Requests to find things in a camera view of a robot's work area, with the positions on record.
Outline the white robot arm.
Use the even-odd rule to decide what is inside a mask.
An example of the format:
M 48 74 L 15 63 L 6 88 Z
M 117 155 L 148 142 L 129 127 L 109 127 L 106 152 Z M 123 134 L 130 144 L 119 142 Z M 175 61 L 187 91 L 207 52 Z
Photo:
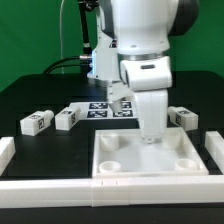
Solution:
M 98 0 L 97 47 L 88 79 L 107 88 L 114 112 L 133 101 L 143 139 L 152 143 L 167 127 L 172 74 L 168 38 L 185 34 L 199 0 Z

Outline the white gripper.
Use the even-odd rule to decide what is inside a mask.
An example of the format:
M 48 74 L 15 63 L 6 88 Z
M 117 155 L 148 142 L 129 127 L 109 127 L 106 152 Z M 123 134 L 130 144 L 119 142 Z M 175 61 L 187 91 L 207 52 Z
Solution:
M 134 93 L 139 128 L 147 144 L 163 136 L 167 127 L 168 92 L 166 89 Z

